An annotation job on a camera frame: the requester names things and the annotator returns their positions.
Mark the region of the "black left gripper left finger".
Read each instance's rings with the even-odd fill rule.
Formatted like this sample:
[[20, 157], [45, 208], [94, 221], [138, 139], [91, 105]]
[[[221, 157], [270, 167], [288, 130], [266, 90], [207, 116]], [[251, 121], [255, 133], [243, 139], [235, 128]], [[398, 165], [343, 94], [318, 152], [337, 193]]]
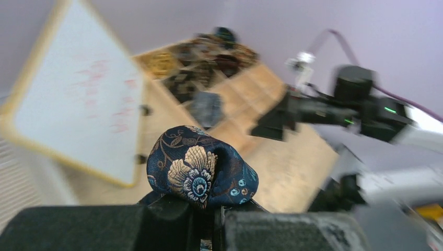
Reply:
[[192, 211], [140, 205], [33, 207], [1, 234], [1, 250], [193, 250]]

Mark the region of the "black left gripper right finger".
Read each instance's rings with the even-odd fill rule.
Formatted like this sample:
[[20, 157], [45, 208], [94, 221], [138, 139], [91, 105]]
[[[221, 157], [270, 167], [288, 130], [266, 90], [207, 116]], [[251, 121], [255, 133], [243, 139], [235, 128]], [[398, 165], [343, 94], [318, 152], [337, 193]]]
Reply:
[[271, 213], [253, 200], [215, 213], [214, 250], [370, 249], [348, 213]]

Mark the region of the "navy floral patterned tie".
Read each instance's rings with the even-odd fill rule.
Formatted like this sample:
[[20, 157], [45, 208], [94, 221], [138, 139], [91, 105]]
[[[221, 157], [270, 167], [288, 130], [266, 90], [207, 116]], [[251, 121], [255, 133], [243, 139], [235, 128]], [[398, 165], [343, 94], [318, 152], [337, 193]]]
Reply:
[[196, 240], [181, 240], [186, 229], [169, 223], [157, 227], [149, 250], [223, 250], [220, 234], [229, 211], [263, 211], [253, 199], [257, 172], [230, 144], [193, 125], [166, 130], [155, 142], [146, 162], [151, 192], [140, 205], [152, 206], [165, 196], [189, 203]]

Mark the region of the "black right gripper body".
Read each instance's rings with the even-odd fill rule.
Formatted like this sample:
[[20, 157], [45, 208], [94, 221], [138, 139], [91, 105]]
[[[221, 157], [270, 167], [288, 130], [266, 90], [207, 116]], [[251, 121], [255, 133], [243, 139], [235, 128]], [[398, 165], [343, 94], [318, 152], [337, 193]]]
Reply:
[[283, 141], [284, 131], [296, 131], [298, 123], [327, 124], [347, 128], [358, 118], [358, 111], [320, 97], [303, 97], [287, 89], [281, 100], [257, 120], [251, 136]]

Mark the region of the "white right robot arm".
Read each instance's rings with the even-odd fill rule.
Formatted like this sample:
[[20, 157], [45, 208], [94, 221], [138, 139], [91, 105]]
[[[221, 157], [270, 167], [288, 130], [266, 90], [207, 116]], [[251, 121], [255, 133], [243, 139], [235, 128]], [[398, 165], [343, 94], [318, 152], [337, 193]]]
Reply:
[[[415, 105], [393, 95], [373, 96], [374, 71], [340, 66], [334, 94], [317, 92], [309, 81], [312, 69], [296, 64], [299, 75], [280, 102], [263, 115], [252, 136], [283, 140], [284, 128], [298, 123], [349, 128], [390, 144], [403, 144], [442, 152], [442, 122]], [[345, 194], [351, 204], [367, 208], [357, 219], [376, 250], [442, 250], [442, 168], [420, 167], [386, 172], [359, 171], [341, 177], [354, 187]]]

